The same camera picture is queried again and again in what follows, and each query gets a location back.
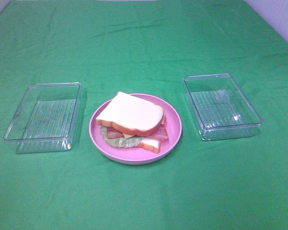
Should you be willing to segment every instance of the cheese slice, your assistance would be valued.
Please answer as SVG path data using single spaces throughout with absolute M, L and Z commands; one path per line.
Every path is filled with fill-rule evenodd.
M 125 138 L 131 138 L 131 137 L 135 136 L 135 135 L 129 135 L 129 134 L 125 134 L 125 133 L 123 133 L 123 135 Z

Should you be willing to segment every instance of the clear plastic container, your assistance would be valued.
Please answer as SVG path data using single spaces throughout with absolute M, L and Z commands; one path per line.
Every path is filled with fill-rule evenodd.
M 81 83 L 27 88 L 3 140 L 16 153 L 70 150 L 80 109 Z
M 262 120 L 231 75 L 192 76 L 183 83 L 202 140 L 258 134 Z

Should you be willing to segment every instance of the bacon strip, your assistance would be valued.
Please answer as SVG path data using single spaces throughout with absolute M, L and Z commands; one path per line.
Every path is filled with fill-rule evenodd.
M 123 138 L 124 135 L 119 132 L 118 130 L 108 127 L 107 128 L 107 137 L 108 138 Z M 157 140 L 165 140 L 168 138 L 168 133 L 167 130 L 165 128 L 165 126 L 163 124 L 161 124 L 159 126 L 159 128 L 157 129 L 157 131 L 149 136 L 147 136 L 147 138 L 151 138 L 151 139 L 157 139 Z

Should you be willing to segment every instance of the bacon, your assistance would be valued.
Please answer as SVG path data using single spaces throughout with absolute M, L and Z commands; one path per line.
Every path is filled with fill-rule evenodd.
M 167 117 L 165 116 L 165 113 L 163 113 L 163 118 L 162 118 L 162 121 L 161 121 L 161 124 L 165 124 L 165 120 L 167 119 Z
M 168 133 L 164 125 L 160 125 L 157 131 L 149 136 L 148 138 L 157 139 L 157 140 L 165 140 L 168 138 Z
M 115 128 L 107 127 L 107 137 L 108 138 L 123 138 L 123 133 L 119 132 Z
M 108 138 L 123 138 L 124 135 L 121 132 L 119 132 L 118 130 L 111 128 L 111 127 L 108 127 L 107 128 L 107 137 Z M 147 138 L 157 139 L 157 140 L 168 139 L 168 133 L 167 133 L 165 126 L 163 124 L 161 124 L 159 126 L 159 128 L 157 129 L 157 131 L 155 133 L 147 136 Z

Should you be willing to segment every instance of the sandwich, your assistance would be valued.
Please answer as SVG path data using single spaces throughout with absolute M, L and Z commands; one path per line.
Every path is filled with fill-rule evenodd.
M 96 117 L 103 139 L 111 146 L 154 153 L 160 152 L 161 142 L 168 138 L 165 121 L 162 106 L 124 92 L 118 92 Z

